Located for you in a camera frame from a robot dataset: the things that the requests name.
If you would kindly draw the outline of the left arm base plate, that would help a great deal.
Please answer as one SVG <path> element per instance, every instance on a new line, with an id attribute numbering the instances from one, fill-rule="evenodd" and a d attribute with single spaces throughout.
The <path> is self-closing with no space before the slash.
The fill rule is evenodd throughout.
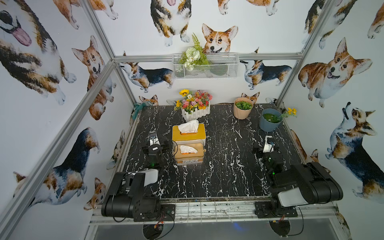
<path id="1" fill-rule="evenodd" d="M 154 210 L 139 210 L 134 217 L 135 222 L 164 222 L 173 221 L 176 215 L 176 205 L 160 204 Z"/>

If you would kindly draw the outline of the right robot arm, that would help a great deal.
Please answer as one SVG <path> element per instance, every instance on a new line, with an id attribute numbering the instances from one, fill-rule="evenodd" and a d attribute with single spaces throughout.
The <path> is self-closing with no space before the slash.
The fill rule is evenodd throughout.
<path id="1" fill-rule="evenodd" d="M 326 204 L 343 198 L 341 186 L 319 163 L 295 164 L 285 169 L 280 150 L 254 148 L 254 152 L 262 158 L 263 171 L 271 187 L 272 208 Z"/>

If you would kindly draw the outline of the clear plastic tissue box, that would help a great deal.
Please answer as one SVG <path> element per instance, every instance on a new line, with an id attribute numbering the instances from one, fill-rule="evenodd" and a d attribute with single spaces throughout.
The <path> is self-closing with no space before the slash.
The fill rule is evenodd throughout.
<path id="1" fill-rule="evenodd" d="M 175 159 L 175 162 L 177 165 L 182 166 L 182 165 L 193 165 L 193 164 L 200 164 L 204 161 L 204 156 L 201 158 L 185 158 L 185 159 Z"/>

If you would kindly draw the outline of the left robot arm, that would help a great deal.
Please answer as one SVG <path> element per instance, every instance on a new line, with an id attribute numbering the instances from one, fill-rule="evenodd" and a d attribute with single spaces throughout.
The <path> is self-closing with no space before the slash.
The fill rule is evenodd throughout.
<path id="1" fill-rule="evenodd" d="M 165 213 L 160 200 L 145 196 L 145 187 L 158 179 L 159 168 L 115 173 L 102 204 L 102 216 L 112 217 L 115 222 L 117 218 L 121 222 L 127 218 L 135 222 L 162 221 Z"/>

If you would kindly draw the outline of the white tissue box base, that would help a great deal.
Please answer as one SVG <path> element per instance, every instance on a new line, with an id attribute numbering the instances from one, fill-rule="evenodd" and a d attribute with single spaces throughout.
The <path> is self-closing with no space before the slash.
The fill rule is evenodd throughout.
<path id="1" fill-rule="evenodd" d="M 181 140 L 181 141 L 176 141 L 174 142 L 178 145 L 190 145 L 190 144 L 202 144 L 205 146 L 206 140 L 205 139 L 198 139 L 198 140 Z"/>

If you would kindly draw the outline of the yellow tissue box lid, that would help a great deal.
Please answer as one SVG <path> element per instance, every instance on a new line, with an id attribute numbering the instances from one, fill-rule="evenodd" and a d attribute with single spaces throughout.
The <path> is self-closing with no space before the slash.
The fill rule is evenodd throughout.
<path id="1" fill-rule="evenodd" d="M 172 128 L 172 140 L 175 142 L 197 141 L 197 140 L 202 140 L 203 142 L 205 142 L 206 137 L 207 135 L 206 135 L 206 129 L 204 124 L 199 124 L 197 133 L 182 134 L 178 126 L 173 126 Z"/>

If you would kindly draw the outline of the wooden tissue box lid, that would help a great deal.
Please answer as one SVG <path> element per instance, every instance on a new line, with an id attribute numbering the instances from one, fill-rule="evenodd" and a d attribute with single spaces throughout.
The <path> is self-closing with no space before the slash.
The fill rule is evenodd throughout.
<path id="1" fill-rule="evenodd" d="M 205 149 L 203 144 L 184 144 L 178 145 L 177 152 L 175 154 L 176 159 L 185 159 L 185 158 L 201 158 L 205 154 Z"/>

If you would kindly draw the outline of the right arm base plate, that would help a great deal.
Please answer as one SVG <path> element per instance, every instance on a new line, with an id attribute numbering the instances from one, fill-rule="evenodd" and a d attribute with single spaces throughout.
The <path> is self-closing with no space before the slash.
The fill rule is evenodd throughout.
<path id="1" fill-rule="evenodd" d="M 255 202 L 255 214 L 259 219 L 298 217 L 298 212 L 295 207 L 283 207 L 276 201 Z"/>

